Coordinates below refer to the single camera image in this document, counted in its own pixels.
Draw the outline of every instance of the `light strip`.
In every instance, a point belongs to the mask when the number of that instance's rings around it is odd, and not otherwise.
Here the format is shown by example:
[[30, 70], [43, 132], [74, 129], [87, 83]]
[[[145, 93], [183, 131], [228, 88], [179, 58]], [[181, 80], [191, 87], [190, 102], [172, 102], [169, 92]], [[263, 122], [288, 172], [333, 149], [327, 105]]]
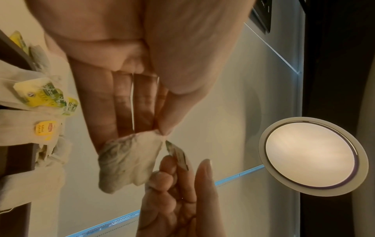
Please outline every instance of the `light strip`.
[[263, 43], [265, 43], [279, 58], [281, 58], [281, 60], [283, 60], [284, 61], [284, 63], [286, 63], [286, 65], [288, 65], [295, 73], [297, 73], [297, 74], [300, 74], [301, 72], [300, 71], [297, 71], [294, 67], [292, 67], [292, 65], [290, 64], [290, 63], [288, 63], [288, 61], [285, 59], [285, 58], [283, 58], [274, 48], [272, 48], [272, 46], [271, 45], [269, 45], [266, 41], [264, 41], [264, 39], [262, 39], [253, 29], [251, 29], [251, 27], [248, 25], [248, 24], [246, 24], [246, 22], [244, 22], [244, 24], [252, 31], [252, 32], [254, 32], [254, 34], [256, 35], [256, 36], [258, 36], [258, 38], [259, 39], [261, 39], [262, 41], [263, 41]]
[[[241, 172], [239, 174], [232, 175], [232, 176], [230, 176], [228, 178], [219, 180], [219, 181], [215, 182], [215, 185], [216, 186], [221, 186], [221, 185], [223, 185], [225, 183], [233, 181], [233, 180], [235, 180], [237, 178], [240, 178], [240, 177], [242, 177], [244, 175], [251, 174], [251, 173], [253, 173], [253, 172], [257, 171], [257, 170], [263, 169], [263, 168], [264, 168], [264, 165], [260, 165], [260, 166], [254, 167], [252, 169], [245, 170], [245, 171], [243, 171], [243, 172]], [[95, 234], [95, 233], [97, 233], [99, 231], [105, 230], [105, 229], [107, 229], [109, 227], [112, 227], [114, 225], [123, 223], [123, 222], [128, 221], [128, 220], [133, 219], [133, 218], [136, 218], [137, 216], [139, 216], [139, 210], [137, 210], [135, 212], [131, 212], [131, 213], [126, 214], [124, 216], [120, 216], [120, 217], [118, 217], [116, 219], [112, 219], [110, 221], [106, 221], [106, 222], [104, 222], [102, 224], [90, 227], [90, 228], [82, 230], [80, 232], [68, 235], [67, 237], [86, 237], [86, 236]]]

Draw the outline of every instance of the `round ceiling light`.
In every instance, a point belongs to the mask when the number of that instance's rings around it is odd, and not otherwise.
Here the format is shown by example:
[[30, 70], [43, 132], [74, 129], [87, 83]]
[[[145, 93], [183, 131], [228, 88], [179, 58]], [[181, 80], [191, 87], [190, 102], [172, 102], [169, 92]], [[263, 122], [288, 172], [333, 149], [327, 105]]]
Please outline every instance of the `round ceiling light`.
[[351, 192], [368, 173], [366, 152], [355, 137], [315, 118], [295, 117], [272, 124], [259, 140], [259, 155], [278, 181], [315, 196]]

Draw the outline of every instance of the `dark wall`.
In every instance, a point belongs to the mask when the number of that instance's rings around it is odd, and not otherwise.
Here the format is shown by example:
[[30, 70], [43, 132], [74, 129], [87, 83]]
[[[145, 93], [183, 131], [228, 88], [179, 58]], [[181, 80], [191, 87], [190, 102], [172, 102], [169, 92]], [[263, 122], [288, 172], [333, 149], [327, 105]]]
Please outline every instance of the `dark wall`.
[[[375, 1], [308, 0], [307, 5], [302, 114], [355, 136], [375, 54]], [[301, 237], [326, 236], [355, 236], [351, 193], [301, 195]]]

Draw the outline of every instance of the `hand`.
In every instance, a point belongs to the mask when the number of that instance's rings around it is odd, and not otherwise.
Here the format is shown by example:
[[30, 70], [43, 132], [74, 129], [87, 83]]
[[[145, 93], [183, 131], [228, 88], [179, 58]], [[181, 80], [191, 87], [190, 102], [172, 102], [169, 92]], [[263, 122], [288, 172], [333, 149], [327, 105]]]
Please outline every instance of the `hand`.
[[145, 185], [136, 237], [225, 237], [210, 161], [195, 177], [171, 156], [159, 169]]
[[99, 151], [134, 132], [168, 135], [208, 94], [255, 0], [26, 2], [67, 55]]

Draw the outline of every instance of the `fingernail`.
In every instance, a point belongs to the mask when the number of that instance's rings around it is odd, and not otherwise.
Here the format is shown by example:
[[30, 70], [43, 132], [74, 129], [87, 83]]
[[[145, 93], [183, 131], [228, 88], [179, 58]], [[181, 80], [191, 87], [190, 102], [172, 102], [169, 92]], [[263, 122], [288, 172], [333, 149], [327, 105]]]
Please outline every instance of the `fingernail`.
[[212, 161], [210, 161], [210, 164], [206, 166], [206, 174], [209, 179], [212, 179], [213, 172], [212, 172]]

